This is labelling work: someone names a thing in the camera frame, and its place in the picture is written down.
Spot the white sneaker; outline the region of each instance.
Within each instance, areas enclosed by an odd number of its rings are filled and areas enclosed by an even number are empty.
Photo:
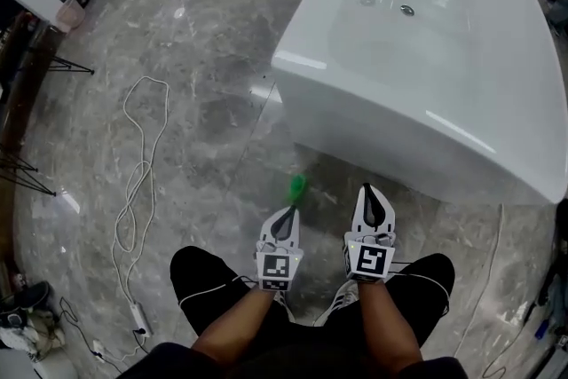
[[[359,300],[359,289],[355,280],[346,281],[335,293],[334,301],[331,303],[321,316],[319,316],[313,323],[314,327],[322,327],[329,315],[335,310],[344,308],[348,304],[357,302]]]
[[[276,302],[277,304],[281,304],[284,307],[284,309],[288,313],[288,320],[290,322],[296,322],[294,314],[292,314],[292,311],[290,311],[290,309],[288,308],[288,304],[286,303],[286,295],[283,292],[278,291],[274,295],[274,302]]]

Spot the marble floor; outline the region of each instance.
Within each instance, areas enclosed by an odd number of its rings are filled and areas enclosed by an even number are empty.
[[[95,67],[95,75],[49,75],[28,126],[23,156],[59,196],[17,192],[20,266],[31,280],[48,280],[56,296],[69,300],[90,339],[98,338],[115,356],[133,350],[130,311],[109,250],[139,154],[138,133],[122,102],[139,77],[154,76],[170,84],[170,121],[154,163],[155,219],[131,277],[132,293],[154,331],[148,347],[194,340],[170,286],[176,250],[197,245],[239,273],[253,274],[260,225],[284,206],[291,177],[303,172],[310,187],[301,206],[305,260],[290,296],[296,317],[309,324],[343,282],[341,238],[359,186],[370,181],[396,210],[399,260],[442,252],[454,261],[451,310],[423,347],[424,357],[455,354],[469,377],[479,377],[517,334],[539,288],[554,208],[505,207],[501,219],[498,207],[441,203],[295,146],[270,57],[299,2],[92,0],[86,21],[59,55]],[[564,62],[568,51],[562,49]],[[150,138],[162,121],[163,97],[161,89],[142,86],[129,105]],[[148,202],[145,189],[136,205],[140,220]],[[500,222],[501,242],[489,276]],[[128,260],[121,260],[124,268]],[[533,314],[498,364],[508,365],[508,375],[521,376],[544,351],[546,342],[533,338],[541,316],[538,310]],[[73,328],[66,333],[67,352],[82,378],[115,376],[89,354]]]

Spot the black pants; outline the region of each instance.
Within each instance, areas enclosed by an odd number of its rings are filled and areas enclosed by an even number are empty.
[[[452,292],[454,267],[444,255],[435,254],[419,259],[407,266],[403,272],[432,278],[440,283],[448,294]],[[189,298],[182,303],[182,310],[197,335],[249,291],[249,287],[241,280],[231,282],[236,276],[223,259],[197,247],[185,247],[171,260],[170,277],[178,301],[203,290],[230,283],[224,288]],[[412,276],[395,276],[386,286],[398,310],[414,331],[418,344],[422,346],[444,314],[446,294],[437,284]],[[256,355],[279,345],[314,342],[365,349],[359,302],[333,312],[325,326],[319,328],[289,322],[286,310],[274,302],[266,314],[249,355]]]

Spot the bathtub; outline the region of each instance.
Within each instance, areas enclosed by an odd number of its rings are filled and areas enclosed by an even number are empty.
[[[537,0],[303,0],[272,68],[299,144],[442,201],[564,197],[564,82]]]

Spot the green object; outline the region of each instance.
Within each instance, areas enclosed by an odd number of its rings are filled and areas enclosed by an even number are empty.
[[[290,183],[290,190],[288,192],[288,199],[292,204],[296,204],[298,200],[304,194],[306,187],[308,186],[308,179],[304,174],[296,174],[292,178],[292,183]]]

